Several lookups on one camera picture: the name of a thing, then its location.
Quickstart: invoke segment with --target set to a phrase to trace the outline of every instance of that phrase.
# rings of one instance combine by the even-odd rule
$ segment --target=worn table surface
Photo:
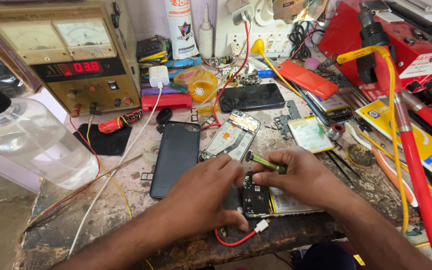
[[[314,53],[313,57],[322,59],[321,53]],[[309,106],[304,106],[302,99],[294,94],[290,89],[285,87],[279,79],[272,79],[278,84],[286,101],[294,100],[301,117],[309,116],[312,112]],[[270,79],[264,79],[263,83],[268,83]],[[194,102],[193,106],[197,107],[199,103]],[[121,112],[105,113],[97,116],[93,124],[99,124],[107,120],[114,119]],[[173,121],[183,121],[190,111],[180,109],[173,111]],[[256,134],[250,149],[256,155],[263,155],[269,151],[287,148],[295,145],[294,140],[284,140],[278,130],[273,130],[264,126],[274,126],[273,118],[280,115],[289,114],[288,108],[277,107],[271,109],[262,109],[250,111],[249,114],[261,121],[261,128]],[[143,116],[143,119],[132,125],[132,132],[128,145],[134,140],[137,133],[141,130],[146,122],[149,113]],[[144,144],[151,140],[160,140],[161,135],[156,131],[158,125],[155,121],[156,113],[149,121],[146,129],[142,132],[138,142],[130,150],[128,158],[141,153]],[[210,117],[211,114],[199,115],[199,124]],[[228,114],[218,113],[221,122],[226,120]],[[79,126],[87,123],[87,115],[80,116],[74,120],[74,124]],[[65,121],[69,130],[74,131],[69,125],[68,119]],[[200,150],[203,150],[216,133],[217,128],[209,128],[201,132]],[[372,134],[374,139],[383,142],[387,150],[391,151],[391,143],[380,133]],[[350,163],[345,155],[345,148],[350,144],[356,143],[349,133],[345,133],[338,143],[343,147],[341,150],[334,151]],[[400,226],[402,223],[402,206],[399,192],[388,180],[383,171],[374,165],[369,169],[361,169],[353,166],[353,169],[361,176],[359,179],[348,169],[346,174],[352,180],[352,183],[338,170],[333,162],[325,153],[316,154],[318,159],[329,168],[336,176],[341,179],[354,192],[361,195],[381,213],[394,226]],[[120,156],[100,156],[100,160],[106,168],[116,166]],[[246,170],[249,170],[251,164],[242,162]],[[124,191],[133,217],[143,212],[150,205],[157,203],[158,200],[149,196],[150,181],[141,180],[141,173],[149,173],[154,170],[154,163],[150,163],[143,158],[139,158],[118,169],[114,179],[119,183]],[[408,180],[409,175],[403,171],[403,178]],[[89,188],[77,195],[75,199],[70,200],[63,206],[60,206],[53,213],[40,220],[36,226],[33,226],[24,235],[21,246],[14,263],[14,269],[48,269],[53,264],[64,260],[69,252],[73,239],[78,230],[79,224],[86,213],[89,205],[96,194],[104,185],[106,178],[102,178],[93,183]],[[41,185],[36,201],[31,213],[31,219],[37,214],[54,203],[65,194],[68,190],[57,187],[56,185],[44,181]],[[236,209],[239,206],[238,191],[234,187],[230,190],[224,205],[228,209]],[[409,206],[410,222],[419,220],[418,211]],[[123,198],[118,192],[116,186],[109,182],[99,199],[96,201],[85,224],[82,227],[81,234],[75,246],[75,251],[82,249],[84,246],[92,243],[95,239],[107,235],[112,230],[120,227],[129,221],[129,213],[124,205]],[[250,220],[249,227],[254,227],[258,220]],[[226,242],[235,242],[246,235],[245,232],[235,228],[227,228],[228,236]],[[332,239],[345,237],[338,230],[337,223],[327,213],[314,213],[308,215],[290,216],[273,218],[269,229],[251,237],[237,247],[225,247],[221,245],[214,236],[212,231],[201,235],[182,239],[170,246],[167,246],[157,254],[149,258],[155,269],[198,269],[207,265],[221,264],[229,261],[241,260],[254,256],[274,253],[282,250],[292,249],[303,245],[309,245]],[[139,269],[149,269],[147,264],[141,264]]]

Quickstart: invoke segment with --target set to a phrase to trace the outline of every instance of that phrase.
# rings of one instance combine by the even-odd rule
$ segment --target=phone back cover
[[[276,66],[278,73],[285,79],[299,85],[323,100],[327,100],[338,86],[289,60]]]
[[[179,177],[198,163],[200,135],[198,124],[169,121],[165,125],[149,196],[164,198]]]

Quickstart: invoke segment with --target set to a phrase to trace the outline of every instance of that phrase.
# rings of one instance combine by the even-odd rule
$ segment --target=toothbrush
[[[389,180],[393,183],[393,185],[399,190],[399,183],[398,183],[398,176],[393,168],[391,168],[388,163],[386,162],[386,156],[375,146],[372,144],[369,144],[362,140],[357,134],[357,132],[361,132],[361,129],[359,126],[349,120],[344,123],[344,126],[346,130],[353,136],[353,138],[360,143],[361,145],[365,146],[367,149],[372,151],[374,154],[374,157],[376,158],[376,162],[378,163],[379,167],[381,167],[382,171],[386,174],[386,176],[389,178]],[[404,184],[404,192],[406,194],[407,201],[411,204],[413,207],[418,207],[418,202],[416,200],[416,197],[414,196],[413,191],[411,190],[410,186],[406,181],[403,179]]]

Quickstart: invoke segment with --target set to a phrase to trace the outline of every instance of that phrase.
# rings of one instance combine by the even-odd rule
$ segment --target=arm
[[[286,164],[287,174],[278,175],[256,164],[251,170],[259,173],[252,180],[282,189],[302,203],[331,214],[370,269],[432,269],[432,261],[310,151],[296,146],[270,152],[263,158]]]
[[[163,200],[52,269],[132,269],[187,236],[224,225],[247,231],[243,215],[221,204],[231,185],[241,186],[243,180],[241,163],[227,154],[199,163],[181,175]]]

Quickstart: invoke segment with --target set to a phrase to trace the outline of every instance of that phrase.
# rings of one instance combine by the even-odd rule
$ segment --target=red insulated wrapped object
[[[118,116],[113,120],[109,120],[104,123],[101,123],[97,127],[100,132],[109,134],[131,123],[141,120],[142,117],[143,117],[143,110],[137,109],[125,115]]]
[[[158,100],[157,95],[143,95],[141,96],[141,106],[144,112],[153,111],[156,101]],[[189,94],[168,94],[161,95],[159,102],[156,107],[156,112],[164,108],[175,109],[191,109],[193,107],[193,102],[191,100],[191,95]]]

